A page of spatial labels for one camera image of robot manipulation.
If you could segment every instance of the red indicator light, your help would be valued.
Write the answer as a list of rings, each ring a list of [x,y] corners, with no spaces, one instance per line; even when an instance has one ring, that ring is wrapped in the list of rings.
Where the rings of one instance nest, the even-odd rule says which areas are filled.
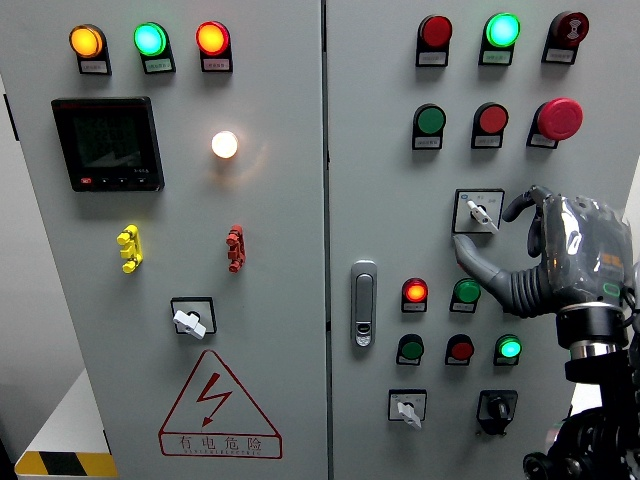
[[[220,22],[204,22],[196,30],[198,48],[206,55],[220,55],[229,46],[229,31]]]
[[[451,356],[454,359],[462,362],[465,360],[469,360],[473,356],[474,352],[475,352],[475,349],[473,348],[472,344],[458,343],[454,345],[453,348],[451,349]]]
[[[480,114],[480,128],[490,134],[498,133],[507,126],[508,119],[509,116],[504,108],[492,105]]]
[[[538,114],[538,129],[550,140],[566,140],[580,129],[582,107],[571,98],[556,98],[547,102]]]
[[[564,12],[553,19],[551,33],[565,48],[577,47],[589,33],[589,19],[582,12]]]
[[[427,298],[429,289],[424,280],[412,278],[404,283],[402,293],[409,302],[421,303]]]
[[[447,17],[431,16],[422,22],[420,36],[430,47],[438,48],[446,45],[451,40],[452,34],[453,27]]]

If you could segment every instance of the digital power meter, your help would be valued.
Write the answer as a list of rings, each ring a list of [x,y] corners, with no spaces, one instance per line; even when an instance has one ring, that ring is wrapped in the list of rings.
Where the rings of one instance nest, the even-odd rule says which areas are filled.
[[[76,192],[164,187],[148,97],[62,98],[51,106]]]

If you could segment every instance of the illuminated indicator light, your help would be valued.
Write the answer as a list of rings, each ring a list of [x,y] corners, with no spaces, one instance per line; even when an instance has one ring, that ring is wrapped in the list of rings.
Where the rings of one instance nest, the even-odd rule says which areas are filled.
[[[211,149],[220,158],[231,158],[238,151],[238,137],[227,130],[218,132],[211,140]]]
[[[607,295],[611,295],[612,297],[620,297],[620,287],[614,285],[613,283],[605,283],[602,286],[602,289]]]
[[[402,356],[408,360],[416,360],[424,353],[423,346],[418,342],[408,342],[402,346]]]
[[[499,13],[489,20],[486,28],[487,40],[497,48],[507,48],[516,43],[520,35],[518,17],[511,13]]]
[[[160,55],[167,46],[167,36],[160,25],[143,23],[133,33],[133,41],[141,54],[148,57]]]
[[[454,293],[463,303],[473,303],[480,298],[480,285],[475,280],[460,280],[454,287]]]
[[[103,39],[100,32],[89,25],[78,25],[69,34],[71,48],[82,58],[94,58],[100,55]]]
[[[429,293],[429,289],[427,288],[427,284],[424,280],[419,278],[413,278],[407,280],[403,287],[404,296],[413,303],[424,302]]]
[[[444,113],[439,108],[425,108],[418,116],[418,128],[429,135],[442,130],[444,122]]]
[[[196,31],[198,48],[206,55],[219,55],[229,46],[229,31],[218,22],[205,22]]]
[[[578,102],[561,97],[547,102],[538,113],[538,129],[551,140],[566,140],[580,129],[584,113]]]
[[[446,45],[451,40],[453,27],[447,17],[427,18],[422,27],[422,39],[432,48]]]
[[[507,126],[507,120],[504,108],[493,105],[480,114],[480,128],[487,133],[498,133]]]
[[[473,345],[469,343],[458,343],[451,349],[451,356],[458,361],[469,360],[473,356],[474,351]]]
[[[522,345],[516,337],[509,336],[500,340],[498,351],[505,358],[514,358],[520,355]]]

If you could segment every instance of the orange indicator light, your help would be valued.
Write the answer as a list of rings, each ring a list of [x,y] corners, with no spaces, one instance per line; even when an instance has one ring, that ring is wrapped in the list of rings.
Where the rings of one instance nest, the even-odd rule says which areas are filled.
[[[229,31],[219,22],[205,22],[196,31],[198,48],[206,55],[220,55],[229,46]]]
[[[411,280],[404,289],[405,297],[413,303],[424,302],[428,292],[427,285],[420,279]]]
[[[82,58],[94,58],[102,52],[102,32],[93,25],[78,25],[69,34],[71,48]]]

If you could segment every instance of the yellow black hazard stripe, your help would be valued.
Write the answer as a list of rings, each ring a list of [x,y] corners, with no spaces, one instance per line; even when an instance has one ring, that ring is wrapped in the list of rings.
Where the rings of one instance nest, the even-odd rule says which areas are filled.
[[[18,475],[118,476],[113,457],[108,453],[25,452],[15,472]]]

